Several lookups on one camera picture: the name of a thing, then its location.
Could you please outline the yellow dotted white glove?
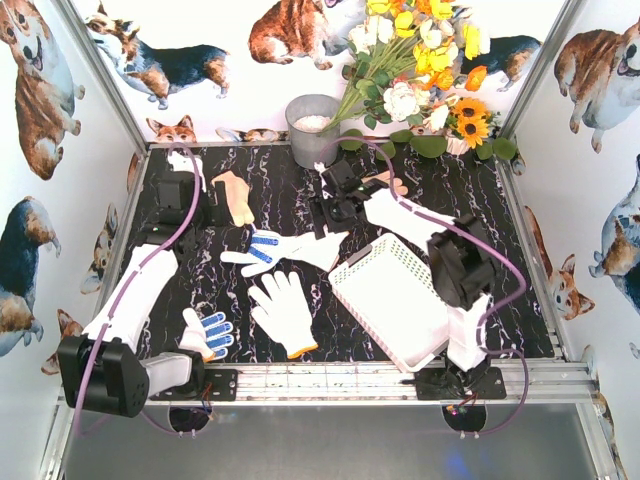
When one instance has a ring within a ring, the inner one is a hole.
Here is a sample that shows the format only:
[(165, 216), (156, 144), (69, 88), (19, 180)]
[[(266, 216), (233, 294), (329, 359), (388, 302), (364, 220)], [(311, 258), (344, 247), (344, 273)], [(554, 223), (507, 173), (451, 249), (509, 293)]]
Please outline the yellow dotted white glove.
[(295, 271), (285, 274), (275, 271), (261, 276), (263, 287), (248, 289), (255, 302), (251, 317), (276, 343), (281, 344), (288, 359), (318, 348), (311, 331), (312, 316), (302, 289), (299, 275)]

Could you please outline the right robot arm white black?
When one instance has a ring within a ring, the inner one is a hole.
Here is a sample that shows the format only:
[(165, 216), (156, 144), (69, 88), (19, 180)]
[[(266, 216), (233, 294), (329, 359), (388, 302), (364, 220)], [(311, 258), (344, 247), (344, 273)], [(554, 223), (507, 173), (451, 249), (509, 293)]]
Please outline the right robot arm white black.
[(441, 215), (393, 195), (385, 182), (356, 177), (340, 161), (314, 166), (322, 193), (310, 202), (317, 237), (364, 221), (384, 234), (329, 275), (334, 295), (405, 373), (439, 353), (467, 372), (487, 353), (480, 325), (497, 272), (495, 260), (466, 234), (479, 221)]

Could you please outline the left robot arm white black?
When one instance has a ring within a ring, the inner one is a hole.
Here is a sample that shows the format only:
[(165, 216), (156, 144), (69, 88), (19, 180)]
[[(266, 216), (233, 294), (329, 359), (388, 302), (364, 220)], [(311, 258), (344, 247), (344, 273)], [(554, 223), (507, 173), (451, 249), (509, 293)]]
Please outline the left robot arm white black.
[(141, 360), (137, 347), (144, 324), (178, 269), (186, 241), (208, 225), (207, 197), (198, 172), (171, 172), (158, 189), (159, 223), (143, 230), (129, 265), (98, 315), (78, 336), (61, 340), (59, 370), (65, 400), (88, 410), (133, 418), (150, 397), (164, 392), (192, 398), (205, 388), (205, 366), (224, 358), (234, 342), (221, 312), (201, 317), (183, 311), (176, 348)]

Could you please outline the white perforated storage basket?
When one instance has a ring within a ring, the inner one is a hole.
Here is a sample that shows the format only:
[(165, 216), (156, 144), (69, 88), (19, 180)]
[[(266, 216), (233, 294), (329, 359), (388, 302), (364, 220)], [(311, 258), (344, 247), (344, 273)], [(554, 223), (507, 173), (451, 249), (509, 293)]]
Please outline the white perforated storage basket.
[(386, 233), (329, 273), (333, 294), (405, 373), (431, 362), (448, 341), (447, 305), (430, 268)]

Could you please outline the cream glove back right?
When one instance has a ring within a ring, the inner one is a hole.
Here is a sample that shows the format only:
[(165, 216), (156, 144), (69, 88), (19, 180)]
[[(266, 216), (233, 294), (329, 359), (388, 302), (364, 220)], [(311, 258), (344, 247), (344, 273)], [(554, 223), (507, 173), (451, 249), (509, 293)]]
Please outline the cream glove back right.
[(363, 183), (367, 183), (369, 181), (372, 180), (379, 180), (383, 183), (385, 183), (386, 185), (392, 185), (395, 192), (398, 195), (406, 195), (408, 193), (408, 188), (407, 186), (403, 183), (402, 179), (399, 177), (394, 177), (391, 178), (391, 174), (389, 171), (384, 171), (382, 173), (378, 173), (376, 175), (373, 176), (368, 176), (368, 177), (363, 177), (362, 178), (362, 182)]

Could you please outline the cream glove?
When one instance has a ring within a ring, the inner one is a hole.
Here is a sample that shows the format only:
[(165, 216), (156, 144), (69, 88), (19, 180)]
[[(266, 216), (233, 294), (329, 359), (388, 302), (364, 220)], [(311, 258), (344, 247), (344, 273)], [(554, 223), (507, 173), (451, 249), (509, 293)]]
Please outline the cream glove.
[(391, 178), (391, 174), (389, 171), (384, 171), (382, 173), (378, 173), (376, 175), (373, 176), (368, 176), (368, 177), (363, 177), (362, 178), (362, 182), (363, 183), (367, 183), (369, 181), (372, 180), (379, 180), (383, 183), (385, 183), (386, 185), (392, 185), (395, 192), (398, 195), (406, 195), (408, 193), (408, 188), (407, 186), (403, 183), (402, 179), (399, 177), (394, 177)]
[(224, 197), (222, 201), (229, 211), (230, 218), (236, 227), (251, 225), (255, 221), (255, 216), (249, 206), (249, 185), (239, 176), (231, 171), (226, 171), (214, 177), (211, 185), (216, 193), (221, 192), (224, 187)]

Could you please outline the blue dotted glove centre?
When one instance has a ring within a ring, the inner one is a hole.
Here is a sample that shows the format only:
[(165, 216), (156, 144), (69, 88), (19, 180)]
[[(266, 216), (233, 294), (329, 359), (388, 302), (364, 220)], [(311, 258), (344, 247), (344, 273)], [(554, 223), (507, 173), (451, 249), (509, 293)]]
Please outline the blue dotted glove centre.
[(241, 275), (253, 277), (275, 268), (283, 259), (300, 261), (329, 272), (339, 258), (341, 243), (349, 232), (328, 232), (317, 239), (313, 232), (283, 236), (268, 230), (254, 230), (246, 252), (224, 251), (220, 261), (241, 265)]

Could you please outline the blue dotted glove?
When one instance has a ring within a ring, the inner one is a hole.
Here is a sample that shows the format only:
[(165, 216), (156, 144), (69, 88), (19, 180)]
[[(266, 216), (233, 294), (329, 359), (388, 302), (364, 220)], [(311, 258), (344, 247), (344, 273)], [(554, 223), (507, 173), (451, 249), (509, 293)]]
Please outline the blue dotted glove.
[(283, 236), (268, 230), (254, 230), (246, 252), (224, 251), (220, 261), (241, 265), (241, 275), (253, 277), (275, 268), (283, 259), (300, 261), (329, 272), (339, 258), (341, 243), (349, 232), (328, 232), (317, 239), (313, 232)]
[(178, 344), (182, 350), (199, 353), (205, 363), (225, 359), (234, 344), (234, 326), (224, 312), (200, 317), (193, 308), (182, 312), (186, 323)]

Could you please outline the cream glove back left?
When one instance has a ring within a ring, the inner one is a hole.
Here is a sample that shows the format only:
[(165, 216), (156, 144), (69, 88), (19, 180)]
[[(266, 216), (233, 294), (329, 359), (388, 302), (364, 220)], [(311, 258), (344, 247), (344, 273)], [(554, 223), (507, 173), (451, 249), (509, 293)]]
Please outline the cream glove back left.
[(224, 197), (222, 201), (229, 211), (230, 218), (236, 227), (251, 225), (255, 221), (255, 216), (249, 206), (249, 185), (239, 176), (231, 171), (226, 171), (214, 177), (211, 185), (216, 193), (221, 192), (224, 187)]

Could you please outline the grey metal bucket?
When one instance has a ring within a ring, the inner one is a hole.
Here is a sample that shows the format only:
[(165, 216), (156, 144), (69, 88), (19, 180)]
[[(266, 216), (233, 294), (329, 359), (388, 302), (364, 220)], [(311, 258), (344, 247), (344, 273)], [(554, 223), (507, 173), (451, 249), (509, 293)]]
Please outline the grey metal bucket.
[(314, 169), (329, 166), (337, 157), (340, 124), (333, 123), (339, 102), (328, 95), (307, 94), (293, 99), (285, 109), (289, 138), (296, 163)]

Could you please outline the blue dotted glove front left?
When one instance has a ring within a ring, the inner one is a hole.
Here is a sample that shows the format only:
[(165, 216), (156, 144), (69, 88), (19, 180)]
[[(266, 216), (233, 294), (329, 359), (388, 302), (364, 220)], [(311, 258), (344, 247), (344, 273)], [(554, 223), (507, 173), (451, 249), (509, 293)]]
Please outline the blue dotted glove front left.
[(205, 363), (225, 359), (234, 344), (234, 326), (224, 312), (200, 317), (193, 308), (182, 312), (186, 323), (178, 344), (182, 350), (199, 353)]

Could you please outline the sunflower pot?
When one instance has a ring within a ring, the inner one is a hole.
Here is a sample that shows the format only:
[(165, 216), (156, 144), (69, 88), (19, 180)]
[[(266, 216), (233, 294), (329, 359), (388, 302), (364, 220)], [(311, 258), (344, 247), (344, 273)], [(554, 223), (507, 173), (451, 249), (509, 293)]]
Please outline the sunflower pot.
[(445, 105), (449, 108), (444, 126), (446, 152), (451, 155), (482, 147), (499, 131), (500, 114), (477, 98), (452, 96)]

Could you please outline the artificial flower bouquet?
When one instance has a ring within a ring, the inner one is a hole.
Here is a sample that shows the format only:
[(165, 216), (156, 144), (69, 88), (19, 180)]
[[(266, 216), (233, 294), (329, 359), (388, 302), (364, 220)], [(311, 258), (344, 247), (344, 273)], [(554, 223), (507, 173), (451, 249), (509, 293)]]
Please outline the artificial flower bouquet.
[(463, 75), (462, 63), (490, 51), (488, 33), (456, 1), (368, 1), (365, 13), (347, 37), (352, 62), (328, 128), (357, 118), (371, 130), (421, 125)]

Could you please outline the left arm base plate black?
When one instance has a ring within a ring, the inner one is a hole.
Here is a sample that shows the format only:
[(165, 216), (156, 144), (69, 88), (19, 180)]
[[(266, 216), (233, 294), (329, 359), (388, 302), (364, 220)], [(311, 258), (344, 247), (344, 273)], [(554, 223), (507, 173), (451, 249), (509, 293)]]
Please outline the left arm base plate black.
[(236, 369), (205, 368), (193, 374), (185, 385), (165, 390), (151, 400), (232, 402), (236, 399), (237, 386)]

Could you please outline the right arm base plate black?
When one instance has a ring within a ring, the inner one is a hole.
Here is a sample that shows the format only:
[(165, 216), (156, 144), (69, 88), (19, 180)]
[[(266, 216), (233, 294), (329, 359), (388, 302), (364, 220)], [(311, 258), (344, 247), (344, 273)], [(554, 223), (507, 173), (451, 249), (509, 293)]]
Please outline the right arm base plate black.
[(479, 400), (502, 400), (507, 396), (502, 373), (495, 367), (479, 374), (423, 369), (414, 374), (413, 383), (419, 400), (463, 400), (472, 395)]

